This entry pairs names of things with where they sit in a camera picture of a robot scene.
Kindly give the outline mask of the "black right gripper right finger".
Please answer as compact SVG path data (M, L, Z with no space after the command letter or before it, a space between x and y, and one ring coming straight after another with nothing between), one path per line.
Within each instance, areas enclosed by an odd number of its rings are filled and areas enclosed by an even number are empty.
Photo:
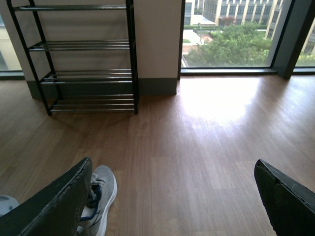
M254 178L273 230L278 236L315 234L315 193L259 159Z

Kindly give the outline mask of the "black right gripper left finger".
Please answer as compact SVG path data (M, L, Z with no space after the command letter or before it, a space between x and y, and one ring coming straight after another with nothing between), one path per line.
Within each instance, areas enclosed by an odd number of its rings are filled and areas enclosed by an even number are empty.
M2 236L73 236L90 190L92 161L83 158L0 219Z

